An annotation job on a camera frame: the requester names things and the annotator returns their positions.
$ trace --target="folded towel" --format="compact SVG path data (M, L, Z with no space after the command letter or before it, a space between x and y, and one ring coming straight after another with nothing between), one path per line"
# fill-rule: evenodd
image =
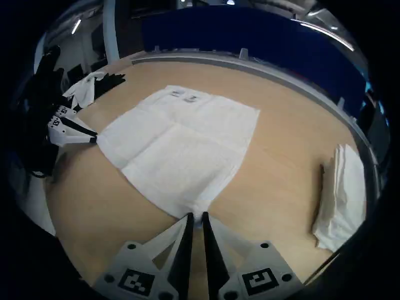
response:
M200 218L242 164L259 112L169 85L113 121L97 144L160 209Z
M321 202L312 232L319 248L334 252L365 219L364 166L349 145L339 145L324 169Z

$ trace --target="stack of white napkins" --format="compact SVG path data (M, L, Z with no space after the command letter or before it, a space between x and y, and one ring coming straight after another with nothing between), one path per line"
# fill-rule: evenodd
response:
M97 144L149 201L199 218L241 166L259 112L168 85L113 121Z
M336 251L366 216L364 166L349 145L339 145L324 167L322 195L313 234L317 246Z

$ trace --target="white wall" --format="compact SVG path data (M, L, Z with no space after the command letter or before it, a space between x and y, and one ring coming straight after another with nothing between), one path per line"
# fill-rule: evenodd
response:
M55 70L64 68L65 78L67 72L79 64L81 64L84 73L91 72L91 65L99 60L99 55L92 48L92 32L102 22L103 16L101 14L90 19L84 19L75 34L71 34L61 41L55 39L51 43L51 45L59 45L61 49Z

